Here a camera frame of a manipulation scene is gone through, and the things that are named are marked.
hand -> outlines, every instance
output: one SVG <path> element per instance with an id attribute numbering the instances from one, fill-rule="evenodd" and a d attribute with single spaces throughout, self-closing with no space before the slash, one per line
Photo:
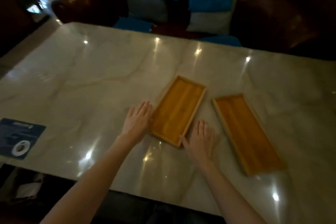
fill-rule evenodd
<path id="1" fill-rule="evenodd" d="M 208 163 L 211 162 L 211 147 L 215 131 L 208 126 L 204 120 L 198 120 L 192 130 L 190 142 L 184 136 L 180 139 L 187 151 L 188 157 L 198 169 L 206 168 Z"/>
<path id="2" fill-rule="evenodd" d="M 121 135 L 128 135 L 134 145 L 140 143 L 148 131 L 153 106 L 143 101 L 137 109 L 133 106 L 128 111 Z"/>

wooden tray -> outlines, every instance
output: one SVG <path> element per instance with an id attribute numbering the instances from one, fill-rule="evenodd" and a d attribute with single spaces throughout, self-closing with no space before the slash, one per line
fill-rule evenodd
<path id="1" fill-rule="evenodd" d="M 205 86 L 178 75 L 153 112 L 149 131 L 180 147 L 179 135 L 184 136 L 187 133 L 205 90 Z"/>
<path id="2" fill-rule="evenodd" d="M 247 175 L 285 168 L 242 95 L 213 99 L 213 105 Z"/>

marble table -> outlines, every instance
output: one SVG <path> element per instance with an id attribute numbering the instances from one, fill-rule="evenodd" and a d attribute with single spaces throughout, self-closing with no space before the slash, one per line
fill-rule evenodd
<path id="1" fill-rule="evenodd" d="M 128 108 L 156 106 L 180 74 L 207 86 L 195 118 L 215 128 L 214 161 L 267 223 L 336 221 L 335 62 L 51 20 L 2 57 L 0 69 L 0 118 L 47 126 L 24 160 L 0 162 L 79 179 L 119 135 Z M 241 172 L 211 104 L 238 93 L 286 171 Z M 183 148 L 151 135 L 111 189 L 220 214 Z"/>

person's right arm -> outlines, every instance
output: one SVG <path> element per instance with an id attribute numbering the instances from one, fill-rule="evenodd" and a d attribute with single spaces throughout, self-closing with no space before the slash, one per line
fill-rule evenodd
<path id="1" fill-rule="evenodd" d="M 263 218 L 249 205 L 210 160 L 209 151 L 214 130 L 204 120 L 197 121 L 190 142 L 180 136 L 184 148 L 196 168 L 203 175 L 220 212 L 228 224 L 265 224 Z"/>

forearm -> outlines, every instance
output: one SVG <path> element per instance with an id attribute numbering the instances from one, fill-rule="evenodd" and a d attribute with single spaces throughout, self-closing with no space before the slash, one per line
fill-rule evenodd
<path id="1" fill-rule="evenodd" d="M 82 175 L 41 223 L 90 223 L 132 149 L 129 141 L 126 135 L 118 137 L 107 153 Z"/>
<path id="2" fill-rule="evenodd" d="M 212 162 L 200 171 L 228 224 L 266 223 Z"/>

